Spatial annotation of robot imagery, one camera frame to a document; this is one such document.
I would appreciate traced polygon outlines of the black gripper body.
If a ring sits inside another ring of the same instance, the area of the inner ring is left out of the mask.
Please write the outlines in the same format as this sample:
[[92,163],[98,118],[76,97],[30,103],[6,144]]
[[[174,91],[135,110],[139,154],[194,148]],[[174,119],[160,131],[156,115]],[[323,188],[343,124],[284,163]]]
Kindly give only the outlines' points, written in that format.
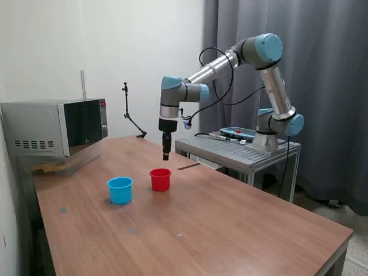
[[178,121],[160,118],[158,127],[163,133],[173,133],[177,131]]

